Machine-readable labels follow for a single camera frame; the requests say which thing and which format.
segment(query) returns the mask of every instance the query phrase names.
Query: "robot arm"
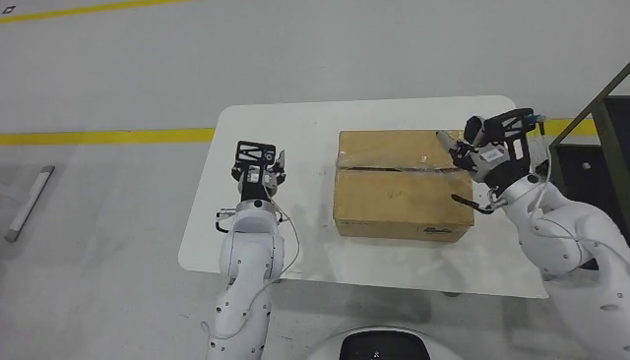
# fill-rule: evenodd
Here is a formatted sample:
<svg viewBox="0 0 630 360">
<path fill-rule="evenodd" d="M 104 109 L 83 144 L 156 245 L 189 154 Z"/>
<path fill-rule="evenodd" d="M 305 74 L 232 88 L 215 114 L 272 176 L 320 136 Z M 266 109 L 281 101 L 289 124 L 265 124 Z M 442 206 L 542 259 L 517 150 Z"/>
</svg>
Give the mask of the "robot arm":
<svg viewBox="0 0 630 360">
<path fill-rule="evenodd" d="M 280 278 L 284 263 L 279 211 L 271 199 L 285 179 L 284 152 L 275 159 L 274 146 L 238 143 L 232 177 L 241 202 L 217 213 L 217 230 L 227 233 L 220 270 L 230 284 L 217 300 L 209 327 L 208 357 L 213 360 L 260 359 L 265 347 L 272 307 L 269 285 Z M 224 230 L 221 221 L 228 217 L 233 217 L 232 227 Z"/>
<path fill-rule="evenodd" d="M 544 134 L 542 120 L 531 109 L 517 109 L 473 117 L 463 141 L 438 133 L 454 164 L 490 188 L 484 208 L 453 199 L 482 213 L 503 209 L 569 330 L 594 359 L 630 360 L 630 249 L 605 212 L 568 200 L 548 174 L 541 179 L 530 172 L 526 133 L 538 123 Z M 591 260 L 597 270 L 584 268 Z"/>
</svg>

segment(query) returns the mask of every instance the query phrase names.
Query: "box flap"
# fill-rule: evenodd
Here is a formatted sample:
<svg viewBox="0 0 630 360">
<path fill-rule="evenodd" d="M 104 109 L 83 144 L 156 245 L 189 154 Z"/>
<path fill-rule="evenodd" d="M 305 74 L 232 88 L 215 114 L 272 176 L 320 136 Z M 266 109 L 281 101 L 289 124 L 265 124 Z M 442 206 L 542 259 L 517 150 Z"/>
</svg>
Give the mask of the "box flap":
<svg viewBox="0 0 630 360">
<path fill-rule="evenodd" d="M 424 226 L 469 227 L 473 210 L 451 199 L 473 198 L 466 172 L 340 170 L 335 186 L 335 220 L 407 222 Z"/>
<path fill-rule="evenodd" d="M 450 131 L 460 139 L 463 131 Z M 455 169 L 435 131 L 343 131 L 339 136 L 339 169 Z"/>
</svg>

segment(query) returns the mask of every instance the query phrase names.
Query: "gray floor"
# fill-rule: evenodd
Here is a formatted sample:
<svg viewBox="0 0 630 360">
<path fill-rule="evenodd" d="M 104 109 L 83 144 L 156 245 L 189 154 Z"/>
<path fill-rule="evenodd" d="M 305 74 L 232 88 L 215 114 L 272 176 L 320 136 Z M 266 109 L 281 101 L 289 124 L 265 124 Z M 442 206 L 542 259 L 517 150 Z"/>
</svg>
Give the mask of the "gray floor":
<svg viewBox="0 0 630 360">
<path fill-rule="evenodd" d="M 225 280 L 177 251 L 207 148 L 0 148 L 0 179 L 57 166 L 18 243 L 0 241 L 0 359 L 204 358 Z M 543 300 L 296 281 L 273 299 L 267 360 L 365 325 L 419 329 L 467 359 L 585 359 Z"/>
</svg>

